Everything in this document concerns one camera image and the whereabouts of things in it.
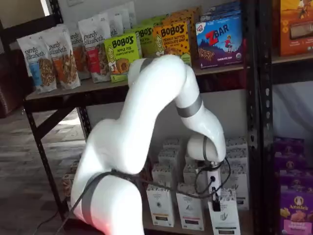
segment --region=purely elizabeth granola bag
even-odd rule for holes
[[[73,47],[73,54],[76,61],[76,67],[80,80],[91,78],[91,74],[88,69],[88,56],[85,50],[82,36],[80,34],[78,24],[67,24],[70,39]]]
[[[19,38],[17,41],[31,71],[37,92],[57,89],[55,69],[42,40],[42,32]]]
[[[78,22],[88,55],[89,70],[93,82],[110,81],[110,69],[104,48],[104,40],[111,37],[106,14],[99,14]]]
[[[43,33],[43,40],[49,49],[61,86],[65,90],[80,86],[73,48],[68,28],[59,24]]]

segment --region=blue box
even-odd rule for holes
[[[241,15],[199,22],[196,32],[201,69],[242,63]]]

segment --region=brown leather chair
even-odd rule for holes
[[[28,77],[21,50],[11,50],[10,44],[59,24],[54,15],[42,17],[10,28],[1,28],[0,39],[4,54],[0,54],[0,118],[20,107],[23,99],[33,91],[33,81]]]

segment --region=floor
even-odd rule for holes
[[[36,124],[50,114],[52,112],[34,114]],[[43,138],[43,144],[63,195],[62,176],[85,146],[76,110]],[[17,110],[0,119],[0,234],[32,235],[37,225],[55,212],[55,202],[26,114]],[[53,235],[60,224],[61,220],[56,217],[37,234]]]

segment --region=white robotic arm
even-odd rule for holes
[[[183,123],[202,134],[190,139],[189,155],[214,162],[225,158],[221,124],[205,109],[193,70],[177,56],[135,61],[129,84],[120,118],[99,122],[89,135],[72,186],[72,205],[100,173],[115,169],[138,174],[142,170],[156,118],[173,99]],[[140,193],[134,184],[115,176],[95,182],[74,213],[106,235],[124,235],[130,230],[134,235],[144,234]]]

